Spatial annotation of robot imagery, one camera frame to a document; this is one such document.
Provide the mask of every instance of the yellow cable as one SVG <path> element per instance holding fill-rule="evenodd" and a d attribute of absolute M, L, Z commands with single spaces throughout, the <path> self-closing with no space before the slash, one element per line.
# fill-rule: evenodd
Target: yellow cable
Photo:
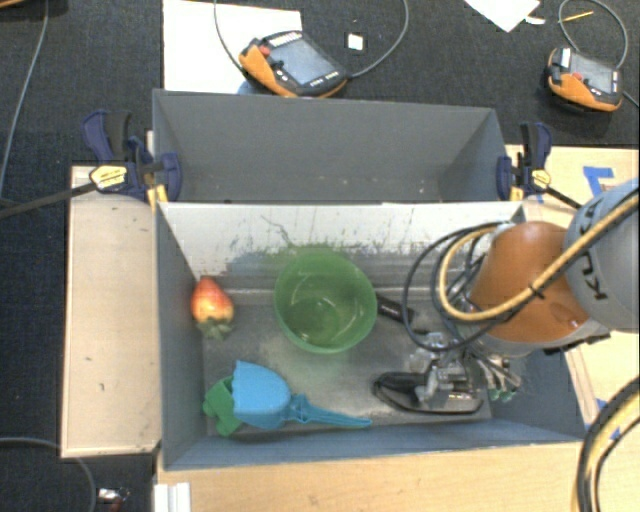
<path fill-rule="evenodd" d="M 598 461 L 602 457 L 602 454 L 606 450 L 606 445 L 611 442 L 612 434 L 621 428 L 625 423 L 629 423 L 629 418 L 637 417 L 640 412 L 640 392 L 631 395 L 625 403 L 620 406 L 618 412 L 616 412 L 611 419 L 605 424 L 604 427 L 598 433 L 596 439 L 593 442 L 591 450 L 587 458 L 587 464 L 585 465 L 584 478 L 591 478 L 591 474 L 595 469 Z M 573 490 L 571 493 L 571 510 L 574 512 L 580 512 L 579 500 L 578 500 L 578 479 L 576 478 L 573 484 Z"/>
<path fill-rule="evenodd" d="M 480 236 L 484 236 L 487 233 L 494 231 L 496 228 L 484 228 L 473 233 L 466 235 L 461 238 L 458 242 L 451 246 L 451 248 L 445 254 L 442 265 L 440 267 L 440 272 L 438 274 L 438 297 L 442 304 L 442 307 L 445 311 L 453 318 L 466 322 L 479 322 L 483 320 L 491 320 L 498 315 L 506 313 L 509 310 L 512 310 L 522 304 L 523 302 L 529 300 L 533 294 L 534 290 L 538 290 L 542 285 L 544 285 L 554 274 L 556 274 L 560 268 L 566 264 L 571 258 L 573 258 L 576 254 L 578 254 L 584 247 L 586 247 L 596 236 L 598 236 L 602 231 L 607 229 L 611 223 L 613 223 L 618 217 L 631 210 L 632 208 L 638 206 L 638 196 L 635 195 L 632 198 L 625 201 L 620 206 L 611 210 L 607 215 L 605 215 L 602 219 L 600 219 L 589 231 L 587 231 L 584 235 L 578 238 L 565 252 L 563 252 L 555 261 L 549 265 L 542 274 L 540 274 L 534 281 L 531 283 L 530 288 L 526 288 L 522 290 L 517 295 L 511 297 L 506 302 L 499 304 L 491 309 L 487 309 L 485 311 L 479 311 L 475 313 L 467 313 L 464 311 L 460 311 L 456 309 L 447 298 L 447 272 L 449 270 L 449 266 L 451 265 L 451 260 L 460 250 L 460 248 L 469 242 L 472 239 L 479 238 Z"/>

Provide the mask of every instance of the blue clamp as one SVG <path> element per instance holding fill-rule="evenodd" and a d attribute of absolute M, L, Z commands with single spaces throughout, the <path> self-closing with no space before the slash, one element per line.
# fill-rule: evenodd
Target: blue clamp
<path fill-rule="evenodd" d="M 178 155 L 163 153 L 159 161 L 154 162 L 144 143 L 135 136 L 127 135 L 130 118 L 131 113 L 127 111 L 97 110 L 82 121 L 82 138 L 98 162 L 118 164 L 127 170 L 124 186 L 98 190 L 146 201 L 150 188 L 164 185 L 169 201 L 176 201 L 182 187 Z"/>
<path fill-rule="evenodd" d="M 544 165 L 551 153 L 551 132 L 542 123 L 521 123 L 520 131 L 524 153 L 518 153 L 517 167 L 508 156 L 498 159 L 496 187 L 503 201 L 512 198 L 514 189 L 521 198 L 548 191 L 549 178 Z"/>

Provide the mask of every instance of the cardboard box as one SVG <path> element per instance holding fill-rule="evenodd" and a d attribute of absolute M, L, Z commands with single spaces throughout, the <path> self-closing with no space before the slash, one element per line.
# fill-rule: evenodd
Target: cardboard box
<path fill-rule="evenodd" d="M 491 202 L 504 154 L 492 110 L 155 91 L 154 137 L 156 154 L 178 152 L 185 180 L 180 202 L 162 204 L 155 221 L 166 471 L 582 437 L 561 355 L 521 361 L 525 383 L 509 403 L 485 397 L 481 410 L 464 419 L 415 415 L 370 391 L 383 371 L 407 369 L 416 347 L 402 326 L 378 319 L 357 347 L 327 356 L 294 346 L 275 320 L 273 284 L 301 248 L 334 248 L 378 291 L 397 297 L 409 265 L 430 242 L 511 218 L 517 205 Z M 237 305 L 235 330 L 223 342 L 203 339 L 187 307 L 203 274 L 215 276 Z M 419 285 L 412 300 L 428 309 L 427 291 Z M 369 416 L 373 426 L 287 425 L 221 438 L 201 404 L 237 360 L 270 367 L 292 392 L 320 407 Z"/>

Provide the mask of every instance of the device screen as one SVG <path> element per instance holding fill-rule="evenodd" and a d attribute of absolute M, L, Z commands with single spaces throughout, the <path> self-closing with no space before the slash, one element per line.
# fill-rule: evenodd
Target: device screen
<path fill-rule="evenodd" d="M 306 84 L 334 71 L 331 63 L 303 39 L 274 48 L 271 58 L 285 62 L 286 71 L 299 84 Z"/>
<path fill-rule="evenodd" d="M 589 85 L 591 87 L 595 87 L 607 94 L 611 94 L 613 92 L 611 69 L 606 66 L 574 53 L 571 68 L 572 71 L 580 72 L 582 76 L 589 80 Z"/>

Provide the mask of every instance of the blue spoon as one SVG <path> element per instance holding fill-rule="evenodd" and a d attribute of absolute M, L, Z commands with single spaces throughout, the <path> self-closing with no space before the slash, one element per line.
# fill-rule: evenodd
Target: blue spoon
<path fill-rule="evenodd" d="M 291 395 L 285 380 L 274 371 L 238 361 L 233 372 L 233 415 L 254 427 L 273 430 L 287 421 L 324 423 L 344 428 L 364 428 L 368 418 L 355 418 L 309 403 L 303 394 Z"/>

